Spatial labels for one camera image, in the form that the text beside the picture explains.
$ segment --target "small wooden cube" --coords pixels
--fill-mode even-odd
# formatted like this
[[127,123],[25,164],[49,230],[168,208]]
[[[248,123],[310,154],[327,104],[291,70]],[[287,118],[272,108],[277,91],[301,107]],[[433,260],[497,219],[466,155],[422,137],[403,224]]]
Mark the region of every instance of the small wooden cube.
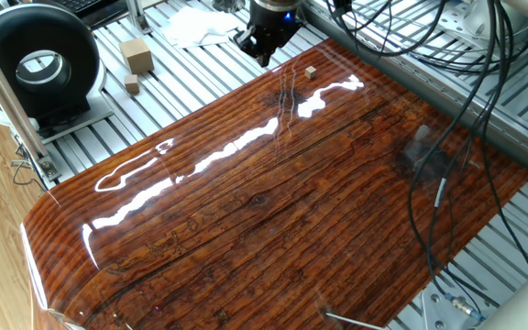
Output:
[[310,66],[304,70],[304,76],[309,79],[314,79],[317,76],[317,69]]
[[143,38],[135,38],[119,44],[124,62],[132,74],[141,74],[154,70],[152,53]]
[[139,93],[139,80],[137,74],[130,74],[126,76],[124,79],[124,83],[126,84],[126,90],[130,94],[138,94]]

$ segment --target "white wire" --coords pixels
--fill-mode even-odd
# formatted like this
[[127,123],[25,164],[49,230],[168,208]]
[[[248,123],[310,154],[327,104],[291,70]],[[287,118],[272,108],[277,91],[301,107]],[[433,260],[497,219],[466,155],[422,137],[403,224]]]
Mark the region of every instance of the white wire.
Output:
[[367,323],[363,323],[363,322],[360,322],[360,321],[356,321],[356,320],[348,319],[348,318],[346,318],[346,317],[339,316],[339,315],[335,315],[335,314],[333,314],[333,313],[325,313],[325,315],[327,315],[327,316],[331,316],[331,317],[333,317],[333,318],[336,318],[337,320],[341,320],[341,321],[349,322],[349,323],[351,323],[352,325],[361,325],[361,326],[365,326],[365,327],[370,328],[370,329],[384,330],[384,328],[381,328],[381,327],[379,327],[379,326],[375,326],[375,325],[372,325],[372,324],[367,324]]

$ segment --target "metal pole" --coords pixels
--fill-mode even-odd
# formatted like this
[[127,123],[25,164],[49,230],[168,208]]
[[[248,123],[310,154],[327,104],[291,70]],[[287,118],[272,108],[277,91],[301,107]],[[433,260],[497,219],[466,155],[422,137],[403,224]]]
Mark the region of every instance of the metal pole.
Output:
[[126,0],[127,10],[129,11],[128,18],[138,30],[144,34],[148,34],[152,32],[152,29],[146,21],[144,7],[140,1],[141,0]]
[[13,128],[24,143],[27,152],[38,161],[44,156],[48,156],[48,151],[40,141],[38,133],[29,123],[28,116],[24,108],[17,100],[14,91],[0,68],[0,108],[5,112]]

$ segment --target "metal frame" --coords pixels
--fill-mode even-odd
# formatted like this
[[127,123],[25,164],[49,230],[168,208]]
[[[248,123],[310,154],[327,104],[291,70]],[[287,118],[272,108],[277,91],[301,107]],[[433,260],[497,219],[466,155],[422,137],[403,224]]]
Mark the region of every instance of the metal frame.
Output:
[[[310,0],[303,5],[306,19],[342,46],[356,52],[353,40],[331,19],[324,0]],[[365,33],[363,37],[376,47],[382,44],[383,34],[376,31]],[[455,117],[466,99],[471,86],[467,82],[453,79],[440,70],[422,64],[417,59],[403,55],[397,58],[378,58],[362,49],[358,56],[368,64],[389,75],[392,79],[418,94],[444,114]],[[486,95],[478,94],[472,106],[461,118],[460,124],[471,127],[483,109]],[[497,105],[489,121],[487,140],[515,161],[528,169],[528,122],[511,115],[503,106]]]
[[42,173],[50,180],[60,176],[49,157],[48,151],[30,124],[24,108],[0,68],[0,108],[5,112],[21,143],[29,155],[40,166]]

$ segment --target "wooden slab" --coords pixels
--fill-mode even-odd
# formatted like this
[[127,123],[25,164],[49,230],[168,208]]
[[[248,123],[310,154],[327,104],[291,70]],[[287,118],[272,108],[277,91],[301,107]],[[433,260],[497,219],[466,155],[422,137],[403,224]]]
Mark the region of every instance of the wooden slab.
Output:
[[[328,310],[385,325],[429,281],[406,198],[448,123],[326,41],[44,196],[25,221],[38,300],[86,329],[339,327]],[[424,234],[467,136],[454,132],[417,188]],[[497,212],[472,150],[448,184],[453,253]],[[506,203],[528,171],[489,155]],[[439,214],[443,259],[446,202]]]

